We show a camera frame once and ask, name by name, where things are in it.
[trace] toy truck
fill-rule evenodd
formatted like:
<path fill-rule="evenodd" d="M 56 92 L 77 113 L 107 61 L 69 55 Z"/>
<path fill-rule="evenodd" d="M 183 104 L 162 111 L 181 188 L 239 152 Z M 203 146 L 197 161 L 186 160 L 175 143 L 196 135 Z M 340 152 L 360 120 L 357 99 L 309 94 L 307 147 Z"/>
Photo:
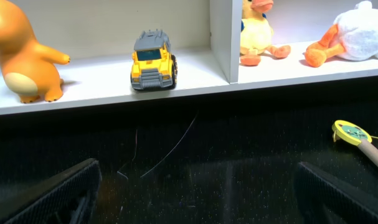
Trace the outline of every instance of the toy truck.
<path fill-rule="evenodd" d="M 162 30 L 143 31 L 134 46 L 131 84 L 134 90 L 173 89 L 177 82 L 176 58 Z"/>

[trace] toy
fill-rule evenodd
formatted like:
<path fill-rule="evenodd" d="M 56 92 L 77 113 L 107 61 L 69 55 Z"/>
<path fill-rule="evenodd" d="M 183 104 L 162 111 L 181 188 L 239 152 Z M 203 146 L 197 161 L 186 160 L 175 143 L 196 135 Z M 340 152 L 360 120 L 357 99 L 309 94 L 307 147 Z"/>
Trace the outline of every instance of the toy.
<path fill-rule="evenodd" d="M 168 35 L 162 30 L 143 31 L 134 46 L 131 84 L 134 90 L 175 88 L 176 57 Z"/>
<path fill-rule="evenodd" d="M 38 43 L 20 8 L 0 0 L 0 67 L 7 87 L 22 103 L 31 103 L 39 95 L 48 102 L 60 99 L 63 80 L 54 63 L 69 62 L 68 55 Z"/>
<path fill-rule="evenodd" d="M 338 56 L 361 61 L 378 58 L 378 9 L 363 1 L 354 10 L 340 14 L 323 38 L 308 47 L 305 59 L 312 67 Z"/>
<path fill-rule="evenodd" d="M 333 124 L 333 140 L 343 139 L 349 144 L 357 146 L 377 167 L 378 149 L 371 142 L 372 138 L 365 130 L 347 121 L 338 120 Z"/>
<path fill-rule="evenodd" d="M 243 0 L 243 25 L 240 38 L 240 61 L 255 66 L 261 61 L 260 54 L 269 51 L 276 58 L 286 58 L 291 47 L 272 46 L 273 29 L 266 20 L 265 12 L 273 7 L 273 0 Z"/>

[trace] orange beak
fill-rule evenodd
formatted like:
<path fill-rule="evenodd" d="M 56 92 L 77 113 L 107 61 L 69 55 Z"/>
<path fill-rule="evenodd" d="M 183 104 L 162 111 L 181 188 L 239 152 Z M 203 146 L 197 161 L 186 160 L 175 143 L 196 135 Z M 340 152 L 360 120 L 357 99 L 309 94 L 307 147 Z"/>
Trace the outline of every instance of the orange beak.
<path fill-rule="evenodd" d="M 273 0 L 253 0 L 251 9 L 258 12 L 267 12 L 273 7 Z"/>

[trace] truck windshield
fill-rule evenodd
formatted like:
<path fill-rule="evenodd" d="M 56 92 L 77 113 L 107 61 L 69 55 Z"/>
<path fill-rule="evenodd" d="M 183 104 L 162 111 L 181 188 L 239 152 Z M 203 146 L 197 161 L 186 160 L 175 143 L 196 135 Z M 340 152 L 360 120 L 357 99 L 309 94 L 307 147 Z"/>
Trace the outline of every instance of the truck windshield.
<path fill-rule="evenodd" d="M 137 51 L 138 60 L 157 60 L 161 59 L 161 52 L 156 50 L 141 50 Z"/>

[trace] white shelf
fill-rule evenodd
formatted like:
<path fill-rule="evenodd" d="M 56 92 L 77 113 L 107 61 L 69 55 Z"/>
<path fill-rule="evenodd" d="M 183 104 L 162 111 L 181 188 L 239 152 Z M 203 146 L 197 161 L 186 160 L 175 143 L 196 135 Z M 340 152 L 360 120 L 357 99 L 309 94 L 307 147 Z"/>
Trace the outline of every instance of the white shelf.
<path fill-rule="evenodd" d="M 378 75 L 378 59 L 352 62 L 337 57 L 319 68 L 306 64 L 303 55 L 312 42 L 291 45 L 291 54 L 281 60 L 266 55 L 257 67 L 239 66 L 239 85 L 242 89 L 316 83 Z"/>
<path fill-rule="evenodd" d="M 96 60 L 80 60 L 60 66 L 65 80 L 64 96 L 53 103 L 43 100 L 22 104 L 0 74 L 0 114 L 76 108 L 176 96 L 225 91 L 229 86 L 223 71 L 209 49 L 176 50 L 178 82 L 174 90 L 136 92 L 131 88 L 131 55 Z"/>

